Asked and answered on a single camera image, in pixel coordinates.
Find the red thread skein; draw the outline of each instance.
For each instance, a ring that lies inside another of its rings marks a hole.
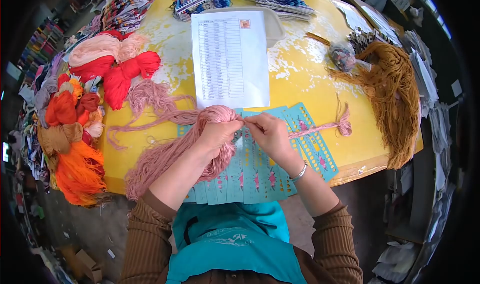
[[[126,60],[118,67],[105,73],[103,88],[104,99],[114,110],[122,108],[123,100],[127,97],[132,78],[141,74],[143,78],[151,78],[159,69],[160,57],[154,51],[146,51],[133,59]]]
[[[68,82],[69,80],[70,80],[70,77],[68,76],[68,74],[66,73],[60,74],[60,76],[58,77],[58,88],[60,88],[60,86],[63,83]]]
[[[99,107],[99,101],[100,98],[95,92],[85,93],[78,101],[77,107],[75,109],[77,118],[80,117],[80,115],[83,114],[85,110],[89,112],[96,111]]]
[[[112,64],[115,61],[114,56],[104,56],[94,59],[93,61],[83,64],[77,67],[71,67],[70,73],[80,77],[80,81],[83,83],[88,82],[96,76],[104,77],[105,72],[112,68]]]
[[[45,121],[52,126],[77,121],[74,99],[69,91],[63,91],[60,95],[52,97],[46,107]]]

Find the pink thread skein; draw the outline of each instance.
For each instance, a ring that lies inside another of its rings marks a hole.
[[[198,114],[197,121],[184,136],[165,144],[156,144],[151,149],[144,151],[140,155],[135,168],[130,169],[125,175],[127,198],[138,200],[153,181],[158,179],[185,150],[189,149],[198,140],[207,123],[227,122],[238,117],[239,114],[235,110],[226,106],[207,107]],[[216,178],[227,168],[230,159],[235,155],[235,150],[233,143],[225,143],[220,148],[218,157],[205,167],[197,182]]]
[[[193,104],[193,110],[178,110],[175,104],[176,100],[186,99]],[[143,79],[135,86],[129,89],[127,95],[130,109],[133,112],[133,118],[126,125],[110,126],[106,131],[106,139],[117,150],[126,149],[120,146],[120,141],[115,137],[117,132],[142,131],[152,126],[159,125],[162,122],[170,120],[176,124],[188,125],[197,121],[200,110],[197,110],[195,98],[191,95],[169,96],[168,83],[154,83],[151,79]],[[157,119],[151,123],[139,126],[131,126],[142,115],[145,106],[153,107],[153,112]]]

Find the yellow table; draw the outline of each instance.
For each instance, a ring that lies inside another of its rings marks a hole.
[[[270,71],[271,107],[293,106],[303,101],[315,123],[321,125],[332,122],[336,117],[337,97],[350,105],[350,122],[353,133],[349,137],[336,135],[335,129],[321,132],[328,149],[332,153],[339,173],[330,182],[330,186],[341,185],[362,178],[387,167],[388,148],[382,145],[382,134],[369,100],[361,87],[331,79],[325,67],[333,66],[327,55],[327,47],[318,41],[304,37],[305,32],[313,32],[329,41],[345,40],[352,31],[348,28],[343,14],[331,3],[331,0],[304,0],[318,11],[317,17],[310,23],[301,21],[283,22],[286,38],[268,49]],[[254,5],[245,0],[232,0],[234,6]],[[195,95],[193,77],[192,42],[190,23],[179,22],[172,16],[169,6],[172,0],[156,0],[145,19],[139,33],[150,37],[151,42],[145,50],[158,52],[163,66],[153,79],[170,82],[173,94]],[[187,108],[186,101],[179,101],[180,109]],[[251,109],[262,111],[266,107]],[[105,107],[104,123],[124,125],[132,117],[128,103],[121,110],[112,111]],[[151,108],[135,125],[151,122]],[[117,137],[128,148],[115,150],[107,143],[105,135],[100,138],[100,149],[105,156],[105,182],[108,191],[125,194],[123,177],[127,170],[134,167],[141,152],[153,142],[153,139],[175,137],[177,125],[165,122],[146,131],[119,133]],[[419,135],[416,150],[423,149]]]

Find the woman's hand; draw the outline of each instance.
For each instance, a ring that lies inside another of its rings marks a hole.
[[[208,161],[219,156],[220,147],[233,139],[233,133],[243,127],[243,120],[207,123],[194,147],[200,148]]]
[[[245,123],[252,137],[263,151],[295,177],[303,168],[303,159],[290,146],[285,121],[268,113],[245,117]]]

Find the paper tag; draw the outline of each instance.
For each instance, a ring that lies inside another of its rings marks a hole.
[[[291,131],[306,131],[315,126],[315,123],[303,103],[289,108],[283,112]],[[302,149],[315,172],[328,182],[338,172],[338,168],[323,140],[320,132],[309,133],[302,137],[291,139],[294,148]]]
[[[110,257],[112,257],[112,259],[115,258],[115,254],[112,252],[111,249],[108,249],[108,251],[106,251],[106,252],[110,255]]]
[[[459,80],[456,80],[453,84],[452,84],[452,91],[453,91],[453,95],[455,97],[459,96],[460,94],[462,94],[462,86],[460,86],[460,82]]]

